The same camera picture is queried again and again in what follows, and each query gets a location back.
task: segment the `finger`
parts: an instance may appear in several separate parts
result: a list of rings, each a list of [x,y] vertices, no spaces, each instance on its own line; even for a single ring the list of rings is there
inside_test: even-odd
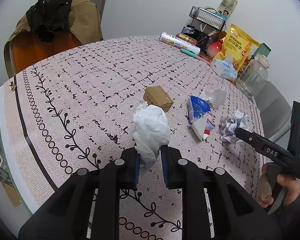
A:
[[[268,204],[266,204],[266,203],[264,203],[262,200],[261,200],[261,198],[260,198],[260,196],[258,196],[257,197],[257,203],[262,207],[262,208],[266,208],[267,206],[268,206]]]
[[[283,201],[283,205],[289,205],[293,201],[296,200],[300,193],[300,184],[299,181],[295,177],[292,177],[290,175],[282,175],[279,174],[277,177],[277,182],[287,189],[287,195]]]
[[[273,197],[267,197],[265,199],[262,200],[264,203],[271,205],[273,203]]]
[[[262,173],[262,174],[268,173],[269,164],[270,164],[270,163],[265,163],[265,164],[263,164],[262,169],[261,169],[261,173]]]

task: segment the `plastic wrap roll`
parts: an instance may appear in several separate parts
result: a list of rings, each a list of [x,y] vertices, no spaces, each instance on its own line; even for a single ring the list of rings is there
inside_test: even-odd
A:
[[[184,41],[182,39],[179,39],[178,37],[175,37],[175,36],[167,34],[167,33],[161,33],[159,41],[167,43],[178,49],[189,50],[196,55],[199,55],[199,53],[200,53],[200,48],[190,44],[187,41]]]

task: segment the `cardboard box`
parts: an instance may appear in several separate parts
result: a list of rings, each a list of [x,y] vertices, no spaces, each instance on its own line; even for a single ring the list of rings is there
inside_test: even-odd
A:
[[[161,107],[164,112],[168,112],[173,104],[172,99],[161,86],[147,87],[143,99],[148,105]]]
[[[16,190],[14,189],[14,187],[3,183],[2,184],[4,190],[6,191],[6,194],[8,196],[8,198],[10,199],[12,205],[14,207],[17,207],[18,205],[21,204],[20,198],[18,196],[18,193],[16,192]]]

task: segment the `crumpled tissue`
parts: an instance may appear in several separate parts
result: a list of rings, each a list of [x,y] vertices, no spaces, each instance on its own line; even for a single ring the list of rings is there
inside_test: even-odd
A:
[[[230,81],[237,78],[238,73],[232,66],[232,56],[229,55],[224,60],[214,58],[210,63],[210,68],[220,77]]]
[[[221,120],[220,132],[222,136],[220,137],[220,140],[223,142],[242,142],[242,140],[235,136],[237,128],[243,128],[249,131],[248,116],[239,109],[234,112],[234,116],[235,118],[226,117]]]
[[[144,102],[137,106],[133,115],[136,131],[133,133],[136,151],[140,154],[142,176],[156,162],[159,149],[170,142],[170,127],[165,112]]]
[[[222,86],[215,90],[203,90],[199,98],[208,102],[213,108],[223,106],[227,97],[226,87]]]

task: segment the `pink tablecloth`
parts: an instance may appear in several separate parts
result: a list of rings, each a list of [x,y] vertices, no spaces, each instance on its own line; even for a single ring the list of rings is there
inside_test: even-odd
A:
[[[78,168],[102,168],[133,147],[133,113],[145,88],[155,85],[174,100],[167,112],[169,145],[199,167],[225,168],[253,198],[257,196],[259,154],[247,144],[223,144],[218,128],[204,142],[198,141],[188,123],[186,101],[202,89],[227,85],[224,106],[212,110],[215,122],[233,117],[238,108],[248,115],[250,129],[262,134],[258,109],[208,65],[159,42],[158,36],[70,49],[14,79],[17,93],[9,90],[8,82],[1,89],[9,138],[5,151],[14,156],[39,205]],[[139,179],[137,192],[121,193],[120,239],[181,239],[181,190],[165,188],[160,158]]]

